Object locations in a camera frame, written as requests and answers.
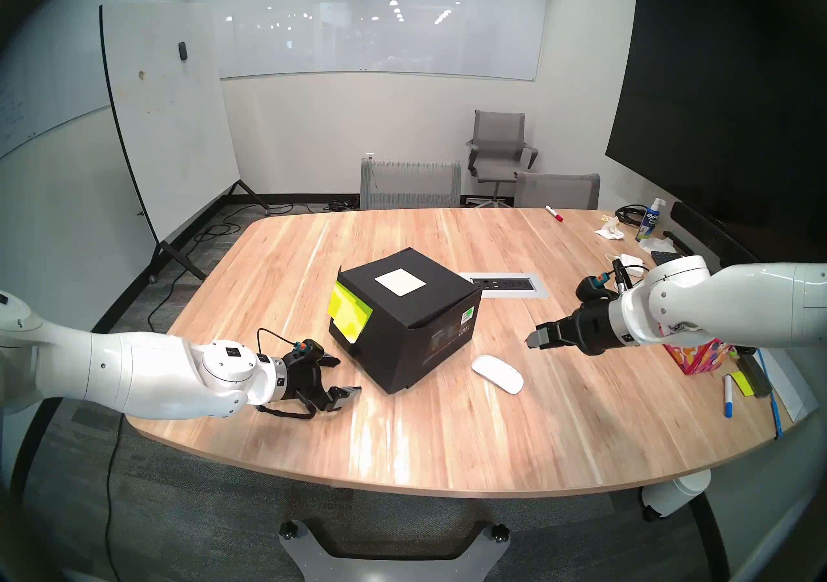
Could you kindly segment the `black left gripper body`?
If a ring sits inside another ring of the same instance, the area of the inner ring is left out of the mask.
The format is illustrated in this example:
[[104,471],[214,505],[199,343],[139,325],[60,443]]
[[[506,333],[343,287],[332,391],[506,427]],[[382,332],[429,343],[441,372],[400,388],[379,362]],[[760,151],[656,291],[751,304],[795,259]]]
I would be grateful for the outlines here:
[[280,417],[314,417],[317,410],[317,393],[323,389],[318,354],[286,354],[285,394],[281,400],[299,400],[307,409],[305,413],[279,411]]

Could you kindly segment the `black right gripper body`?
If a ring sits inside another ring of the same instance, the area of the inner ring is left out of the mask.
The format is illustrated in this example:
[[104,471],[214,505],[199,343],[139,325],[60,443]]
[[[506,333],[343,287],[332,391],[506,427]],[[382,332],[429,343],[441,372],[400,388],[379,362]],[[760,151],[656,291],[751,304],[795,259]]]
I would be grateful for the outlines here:
[[571,340],[582,353],[597,356],[626,346],[620,306],[620,300],[590,300],[573,312]]

